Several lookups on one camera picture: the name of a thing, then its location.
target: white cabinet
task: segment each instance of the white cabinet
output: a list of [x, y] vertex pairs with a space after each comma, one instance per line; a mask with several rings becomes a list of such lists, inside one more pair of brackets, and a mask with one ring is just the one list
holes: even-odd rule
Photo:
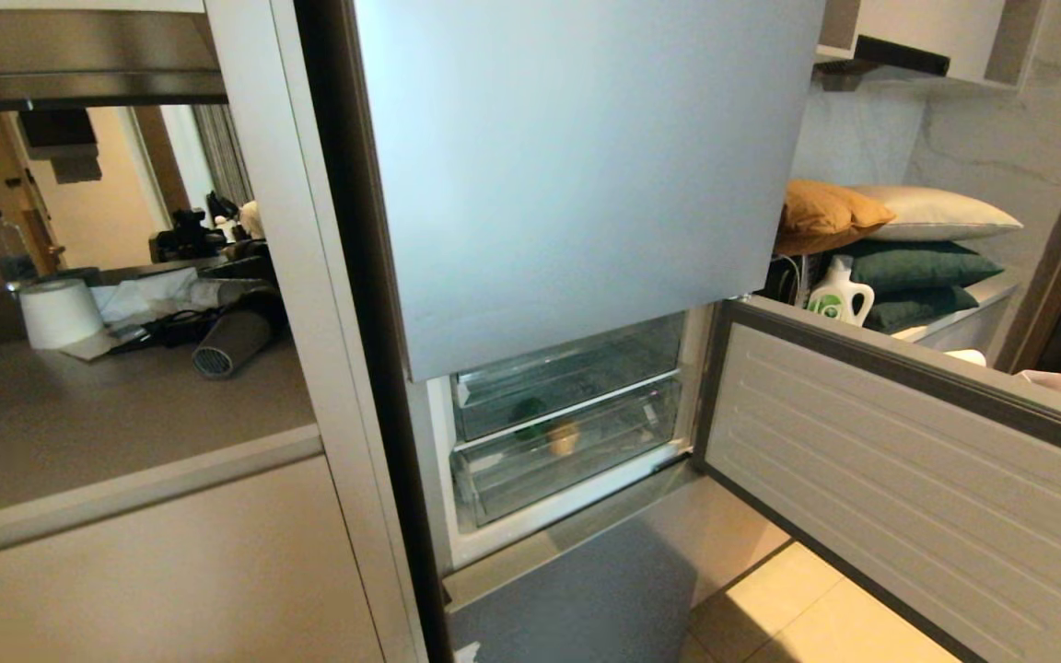
[[858, 34], [952, 58], [951, 78], [980, 81], [1005, 0], [866, 0]]
[[1044, 0], [829, 0], [817, 53], [852, 58], [859, 35], [947, 56], [947, 78], [1015, 87]]
[[383, 660], [323, 457], [0, 553], [0, 660]]

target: mirror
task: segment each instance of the mirror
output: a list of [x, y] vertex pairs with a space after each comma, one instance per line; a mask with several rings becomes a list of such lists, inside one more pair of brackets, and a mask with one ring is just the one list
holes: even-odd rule
[[[77, 118], [87, 134], [59, 130]], [[258, 217], [215, 229], [215, 215], [233, 217], [253, 199], [227, 105], [0, 112], [0, 343], [25, 337], [8, 292], [21, 282], [213, 261], [237, 232], [262, 238]], [[206, 234], [187, 241], [173, 229], [176, 212], [192, 209], [202, 219], [181, 223]]]

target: curtain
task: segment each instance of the curtain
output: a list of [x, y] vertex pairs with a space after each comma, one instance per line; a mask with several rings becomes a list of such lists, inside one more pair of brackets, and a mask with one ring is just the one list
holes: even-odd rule
[[231, 108], [222, 105], [191, 106], [194, 122], [198, 125], [198, 139], [207, 156], [211, 180], [221, 196], [243, 206], [254, 199], [248, 169], [240, 152], [240, 138], [236, 135]]

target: orange pillow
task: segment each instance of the orange pillow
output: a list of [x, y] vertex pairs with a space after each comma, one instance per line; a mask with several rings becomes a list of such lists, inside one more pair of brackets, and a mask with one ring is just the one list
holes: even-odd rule
[[800, 256], [843, 247], [893, 219], [882, 203], [846, 186], [794, 179], [784, 194], [776, 252]]

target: refrigerator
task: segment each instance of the refrigerator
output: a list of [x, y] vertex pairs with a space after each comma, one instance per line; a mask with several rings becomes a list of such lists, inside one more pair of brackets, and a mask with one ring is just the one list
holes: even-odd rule
[[433, 660], [677, 660], [726, 495], [1061, 660], [1061, 395], [750, 296], [822, 10], [297, 5]]

